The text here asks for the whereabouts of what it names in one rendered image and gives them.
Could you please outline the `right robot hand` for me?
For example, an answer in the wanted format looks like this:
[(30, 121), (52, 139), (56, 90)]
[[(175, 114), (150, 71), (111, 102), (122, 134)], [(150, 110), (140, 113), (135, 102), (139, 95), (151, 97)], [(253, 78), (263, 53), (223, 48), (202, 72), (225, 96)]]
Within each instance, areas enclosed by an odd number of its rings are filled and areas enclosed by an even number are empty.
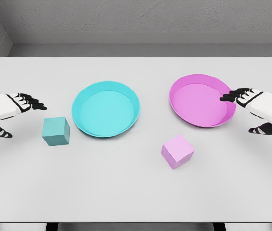
[(220, 101), (235, 103), (267, 122), (248, 130), (252, 134), (272, 135), (272, 94), (254, 88), (238, 88), (220, 97)]

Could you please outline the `cyan plate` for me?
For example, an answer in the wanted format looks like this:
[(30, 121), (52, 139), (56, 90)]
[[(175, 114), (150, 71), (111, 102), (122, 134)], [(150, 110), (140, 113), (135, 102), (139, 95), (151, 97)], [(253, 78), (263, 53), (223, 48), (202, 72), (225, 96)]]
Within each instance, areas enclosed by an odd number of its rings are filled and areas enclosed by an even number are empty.
[(114, 137), (135, 124), (140, 101), (127, 85), (102, 81), (87, 86), (75, 97), (71, 113), (82, 132), (98, 138)]

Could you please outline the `teal block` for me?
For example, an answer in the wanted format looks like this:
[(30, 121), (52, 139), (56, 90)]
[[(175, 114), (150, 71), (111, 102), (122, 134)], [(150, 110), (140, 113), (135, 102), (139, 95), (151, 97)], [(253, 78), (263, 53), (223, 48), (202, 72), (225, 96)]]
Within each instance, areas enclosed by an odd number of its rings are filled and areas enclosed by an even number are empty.
[(42, 138), (49, 146), (68, 145), (70, 125), (65, 117), (45, 118)]

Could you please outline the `pink plate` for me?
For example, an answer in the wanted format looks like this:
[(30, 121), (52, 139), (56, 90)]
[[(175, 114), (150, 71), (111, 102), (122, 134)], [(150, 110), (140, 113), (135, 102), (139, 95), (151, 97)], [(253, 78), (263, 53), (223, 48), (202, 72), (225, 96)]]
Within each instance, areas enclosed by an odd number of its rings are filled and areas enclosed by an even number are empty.
[(212, 128), (227, 123), (236, 112), (236, 104), (220, 100), (229, 91), (229, 86), (215, 77), (191, 74), (173, 83), (169, 101), (174, 112), (187, 123)]

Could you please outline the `pink block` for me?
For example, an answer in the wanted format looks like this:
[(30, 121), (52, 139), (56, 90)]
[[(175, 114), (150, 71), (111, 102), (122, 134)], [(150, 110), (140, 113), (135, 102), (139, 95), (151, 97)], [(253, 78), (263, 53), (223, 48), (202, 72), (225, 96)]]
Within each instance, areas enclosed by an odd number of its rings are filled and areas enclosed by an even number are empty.
[(165, 142), (161, 150), (161, 155), (172, 169), (190, 160), (193, 153), (194, 147), (181, 134)]

